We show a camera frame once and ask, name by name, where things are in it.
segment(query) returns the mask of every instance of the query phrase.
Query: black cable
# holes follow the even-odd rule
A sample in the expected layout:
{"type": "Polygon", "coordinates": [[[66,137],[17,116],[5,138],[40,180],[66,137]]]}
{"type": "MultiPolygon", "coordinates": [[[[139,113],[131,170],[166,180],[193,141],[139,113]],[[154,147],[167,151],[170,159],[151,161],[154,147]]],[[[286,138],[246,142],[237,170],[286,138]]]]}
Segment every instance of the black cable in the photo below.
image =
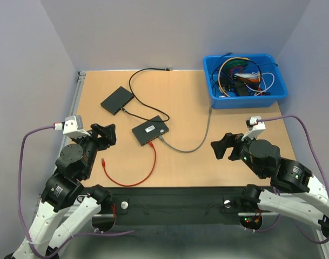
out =
{"type": "MultiPolygon", "coordinates": [[[[130,90],[131,90],[132,94],[134,95],[134,97],[138,100],[138,102],[140,102],[142,105],[144,105],[144,106],[146,106],[146,107],[148,107],[148,108],[150,108],[150,109],[153,109],[153,110],[155,110],[155,111],[157,111],[157,112],[160,112],[161,114],[165,115],[167,118],[166,118],[165,120],[162,120],[163,122],[169,121],[169,120],[170,120],[170,116],[169,116],[168,114],[166,114],[165,112],[161,111],[160,109],[157,109],[157,108],[155,108],[155,107],[152,107],[152,106],[150,106],[150,105],[147,105],[147,104],[143,103],[143,102],[140,101],[139,98],[134,94],[134,91],[133,91],[132,86],[131,86],[131,80],[132,80],[132,78],[133,78],[137,73],[142,72],[142,71],[145,71],[145,70],[159,70],[159,71],[171,71],[171,70],[170,70],[170,69],[157,69],[157,68],[154,68],[154,67],[148,67],[148,68],[146,68],[146,69],[140,69],[140,70],[138,70],[137,72],[135,72],[135,73],[130,77],[130,80],[128,81],[128,85],[129,85],[129,87],[130,87],[130,90]]],[[[137,117],[137,118],[139,118],[139,119],[142,119],[142,120],[151,121],[151,122],[159,122],[159,121],[157,121],[157,120],[151,120],[151,119],[147,119],[147,118],[143,118],[143,117],[141,117],[141,116],[135,115],[135,114],[133,114],[133,113],[130,113],[130,112],[126,111],[126,109],[122,109],[122,110],[123,110],[125,113],[127,113],[127,114],[129,114],[129,115],[131,115],[131,116],[137,117]]]]}

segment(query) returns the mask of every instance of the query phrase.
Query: blue plastic container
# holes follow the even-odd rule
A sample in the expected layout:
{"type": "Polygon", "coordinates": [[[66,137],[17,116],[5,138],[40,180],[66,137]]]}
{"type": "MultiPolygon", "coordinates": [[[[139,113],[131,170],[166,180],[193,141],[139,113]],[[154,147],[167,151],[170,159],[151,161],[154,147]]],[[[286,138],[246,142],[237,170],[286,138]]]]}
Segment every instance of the blue plastic container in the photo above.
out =
{"type": "MultiPolygon", "coordinates": [[[[286,85],[284,83],[283,77],[279,72],[278,66],[271,65],[269,63],[275,63],[275,60],[269,54],[240,54],[240,55],[229,55],[229,56],[207,56],[204,58],[204,71],[207,82],[207,88],[209,89],[211,106],[214,109],[233,109],[233,108],[253,108],[253,107],[269,107],[275,101],[279,99],[284,99],[288,95],[286,85]],[[221,64],[229,58],[232,57],[244,57],[259,64],[262,73],[271,72],[274,75],[274,84],[268,90],[271,93],[270,96],[245,96],[236,97],[230,94],[230,97],[221,97],[222,94],[218,89],[218,84],[213,86],[210,81],[211,73],[221,66],[221,64]]],[[[258,72],[256,66],[252,66],[249,63],[249,68],[246,69],[245,73],[258,72]]],[[[264,80],[266,86],[269,87],[272,83],[272,76],[270,74],[265,74],[264,80]]],[[[218,80],[218,71],[213,75],[215,81],[218,80]]],[[[261,89],[265,89],[263,82],[261,82],[261,89]]]]}

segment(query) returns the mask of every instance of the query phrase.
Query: screw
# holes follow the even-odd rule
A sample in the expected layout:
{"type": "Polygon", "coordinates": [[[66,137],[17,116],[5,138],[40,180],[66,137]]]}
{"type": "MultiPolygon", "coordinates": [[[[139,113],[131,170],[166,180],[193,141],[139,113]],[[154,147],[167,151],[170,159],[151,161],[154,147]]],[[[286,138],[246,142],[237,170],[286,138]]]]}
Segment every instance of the screw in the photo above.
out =
{"type": "Polygon", "coordinates": [[[224,201],[224,207],[226,207],[227,209],[231,208],[231,202],[230,202],[230,200],[225,200],[224,201]]]}
{"type": "Polygon", "coordinates": [[[121,202],[121,209],[126,209],[126,208],[128,208],[128,202],[126,201],[121,202]]]}

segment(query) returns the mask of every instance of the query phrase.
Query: white wall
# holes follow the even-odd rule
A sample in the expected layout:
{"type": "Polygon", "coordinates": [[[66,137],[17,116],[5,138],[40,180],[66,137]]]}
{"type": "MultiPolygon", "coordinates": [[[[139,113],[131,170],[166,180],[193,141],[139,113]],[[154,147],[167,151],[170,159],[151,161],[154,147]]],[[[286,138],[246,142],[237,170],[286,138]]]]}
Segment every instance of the white wall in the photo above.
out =
{"type": "Polygon", "coordinates": [[[79,70],[202,69],[227,52],[277,56],[309,0],[41,0],[79,70]]]}
{"type": "MultiPolygon", "coordinates": [[[[76,69],[38,0],[0,0],[0,258],[20,245],[17,170],[23,135],[62,120],[76,69]]],[[[25,147],[23,212],[30,223],[54,167],[60,133],[30,137],[25,147]]]]}
{"type": "MultiPolygon", "coordinates": [[[[282,113],[306,123],[329,180],[329,0],[311,1],[278,63],[289,92],[282,113]]],[[[286,127],[297,159],[318,175],[300,125],[286,119],[286,127]]]]}

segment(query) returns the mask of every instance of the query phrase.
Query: light wood surface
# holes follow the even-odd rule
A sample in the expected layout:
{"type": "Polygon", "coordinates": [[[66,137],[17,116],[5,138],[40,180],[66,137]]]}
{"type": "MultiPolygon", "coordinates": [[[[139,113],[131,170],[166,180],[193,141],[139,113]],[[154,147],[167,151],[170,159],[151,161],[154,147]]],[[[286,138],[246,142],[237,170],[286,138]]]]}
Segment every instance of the light wood surface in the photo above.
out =
{"type": "MultiPolygon", "coordinates": [[[[100,103],[118,87],[128,89],[128,79],[134,71],[88,72],[79,101],[77,114],[83,118],[85,128],[98,123],[103,126],[116,124],[115,146],[98,152],[91,178],[85,187],[96,184],[116,186],[104,174],[101,158],[105,159],[108,173],[116,181],[130,185],[142,180],[153,163],[153,150],[149,145],[140,146],[132,128],[143,123],[124,112],[115,116],[104,110],[100,103]]],[[[164,139],[177,148],[195,148],[203,139],[209,113],[209,94],[203,71],[146,71],[136,75],[132,87],[143,102],[167,112],[169,132],[164,139]]],[[[142,106],[136,99],[126,109],[146,118],[158,113],[142,106]]],[[[252,115],[270,118],[280,115],[278,104],[269,108],[212,110],[210,131],[206,142],[194,153],[181,154],[167,147],[159,139],[153,141],[157,151],[157,164],[152,176],[140,187],[178,186],[245,186],[248,183],[267,186],[269,179],[260,180],[242,161],[217,160],[210,146],[225,133],[245,133],[245,119],[252,115]]],[[[267,122],[266,131],[260,136],[280,147],[281,155],[294,159],[294,153],[282,120],[267,122]]]]}

